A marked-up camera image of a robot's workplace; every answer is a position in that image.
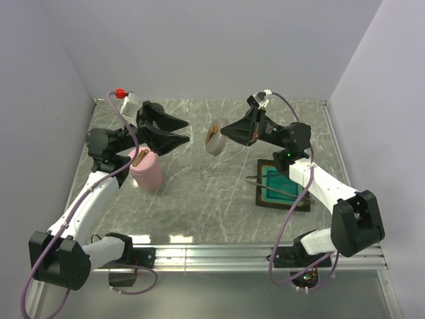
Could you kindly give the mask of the pink round lid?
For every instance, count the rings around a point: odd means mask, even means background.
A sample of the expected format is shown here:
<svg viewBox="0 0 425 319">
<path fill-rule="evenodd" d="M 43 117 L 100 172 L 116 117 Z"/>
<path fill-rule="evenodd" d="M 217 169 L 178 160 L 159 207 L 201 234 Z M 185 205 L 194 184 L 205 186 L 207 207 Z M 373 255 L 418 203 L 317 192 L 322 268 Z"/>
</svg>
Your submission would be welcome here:
<svg viewBox="0 0 425 319">
<path fill-rule="evenodd" d="M 141 160 L 136 159 L 129 167 L 136 174 L 149 173 L 159 167 L 159 156 L 147 147 L 140 147 L 139 153 L 145 154 Z"/>
</svg>

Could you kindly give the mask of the metal serving tongs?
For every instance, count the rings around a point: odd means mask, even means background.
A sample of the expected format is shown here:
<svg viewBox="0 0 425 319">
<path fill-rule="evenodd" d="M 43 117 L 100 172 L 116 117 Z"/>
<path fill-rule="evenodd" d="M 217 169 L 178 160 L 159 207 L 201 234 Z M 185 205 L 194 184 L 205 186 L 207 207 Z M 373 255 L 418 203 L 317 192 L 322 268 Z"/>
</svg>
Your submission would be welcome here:
<svg viewBox="0 0 425 319">
<path fill-rule="evenodd" d="M 278 187 L 270 187 L 267 183 L 262 183 L 262 181 L 267 181 L 269 179 L 273 179 L 273 178 L 278 178 L 278 181 L 283 181 L 284 184 Z M 287 183 L 290 183 L 291 181 L 284 177 L 282 174 L 280 173 L 274 173 L 274 174 L 266 174 L 266 175 L 249 175 L 245 177 L 245 181 L 247 183 L 250 183 L 252 185 L 255 185 L 256 187 L 259 188 L 264 188 L 267 189 L 269 191 L 272 191 L 274 193 L 279 193 L 280 195 L 286 196 L 288 198 L 292 198 L 292 199 L 297 199 L 298 195 L 300 195 L 300 193 L 294 193 L 294 192 L 289 192 L 286 191 L 286 189 L 284 188 L 284 186 Z"/>
</svg>

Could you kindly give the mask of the pink cylindrical container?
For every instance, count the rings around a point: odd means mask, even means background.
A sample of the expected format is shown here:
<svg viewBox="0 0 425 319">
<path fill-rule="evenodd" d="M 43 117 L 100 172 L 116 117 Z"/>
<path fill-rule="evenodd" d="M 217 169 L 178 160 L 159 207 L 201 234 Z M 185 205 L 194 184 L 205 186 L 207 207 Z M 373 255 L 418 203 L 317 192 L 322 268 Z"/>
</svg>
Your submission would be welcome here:
<svg viewBox="0 0 425 319">
<path fill-rule="evenodd" d="M 164 175 L 161 166 L 155 162 L 150 165 L 130 165 L 129 169 L 139 188 L 144 191 L 155 191 L 161 187 Z"/>
</svg>

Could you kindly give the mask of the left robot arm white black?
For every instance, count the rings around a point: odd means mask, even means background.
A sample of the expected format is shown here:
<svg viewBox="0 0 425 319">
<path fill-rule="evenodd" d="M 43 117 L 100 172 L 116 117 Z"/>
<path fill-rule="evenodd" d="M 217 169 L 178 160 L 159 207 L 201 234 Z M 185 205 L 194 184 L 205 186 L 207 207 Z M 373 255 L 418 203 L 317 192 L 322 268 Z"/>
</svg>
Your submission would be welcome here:
<svg viewBox="0 0 425 319">
<path fill-rule="evenodd" d="M 145 101 L 135 108 L 134 124 L 117 130 L 92 128 L 86 135 L 92 171 L 64 215 L 48 231 L 36 231 L 30 238 L 31 278 L 79 290 L 94 269 L 108 263 L 129 266 L 135 253 L 131 237 L 108 233 L 98 242 L 85 243 L 97 216 L 129 175 L 135 158 L 121 153 L 147 144 L 159 156 L 168 154 L 189 142 L 188 136 L 176 133 L 188 125 L 160 104 Z"/>
</svg>

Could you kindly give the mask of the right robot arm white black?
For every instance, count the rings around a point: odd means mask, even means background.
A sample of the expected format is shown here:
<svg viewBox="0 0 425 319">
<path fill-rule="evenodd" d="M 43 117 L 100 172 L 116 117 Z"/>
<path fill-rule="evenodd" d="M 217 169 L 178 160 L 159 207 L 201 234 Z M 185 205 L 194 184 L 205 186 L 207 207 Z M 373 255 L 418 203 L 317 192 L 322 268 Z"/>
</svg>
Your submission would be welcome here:
<svg viewBox="0 0 425 319">
<path fill-rule="evenodd" d="M 293 257 L 306 266 L 321 253 L 341 253 L 352 257 L 385 238 L 376 196 L 357 191 L 321 169 L 310 148 L 311 127 L 302 122 L 281 126 L 267 117 L 265 110 L 251 107 L 246 115 L 220 129 L 222 135 L 244 146 L 260 140 L 282 148 L 273 154 L 276 169 L 302 186 L 331 213 L 331 226 L 301 235 L 294 241 Z"/>
</svg>

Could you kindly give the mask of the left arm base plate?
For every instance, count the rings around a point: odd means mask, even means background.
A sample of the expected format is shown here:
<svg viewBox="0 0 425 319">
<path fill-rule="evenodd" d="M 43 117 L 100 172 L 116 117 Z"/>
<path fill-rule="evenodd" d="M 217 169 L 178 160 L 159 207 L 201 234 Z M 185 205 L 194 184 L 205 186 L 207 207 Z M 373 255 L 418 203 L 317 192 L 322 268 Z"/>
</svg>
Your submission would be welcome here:
<svg viewBox="0 0 425 319">
<path fill-rule="evenodd" d="M 155 263 L 156 248 L 136 247 L 125 249 L 124 254 L 118 260 L 112 261 L 117 265 L 143 266 L 153 268 Z"/>
</svg>

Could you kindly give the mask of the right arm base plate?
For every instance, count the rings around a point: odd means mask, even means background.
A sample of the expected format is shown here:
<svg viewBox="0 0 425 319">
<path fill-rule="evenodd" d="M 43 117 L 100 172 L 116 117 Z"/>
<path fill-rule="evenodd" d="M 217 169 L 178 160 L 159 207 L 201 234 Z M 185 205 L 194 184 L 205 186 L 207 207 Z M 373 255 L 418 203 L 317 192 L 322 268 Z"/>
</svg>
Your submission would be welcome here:
<svg viewBox="0 0 425 319">
<path fill-rule="evenodd" d="M 325 253 L 308 255 L 303 248 L 278 247 L 273 265 L 274 268 L 306 268 L 324 256 Z"/>
</svg>

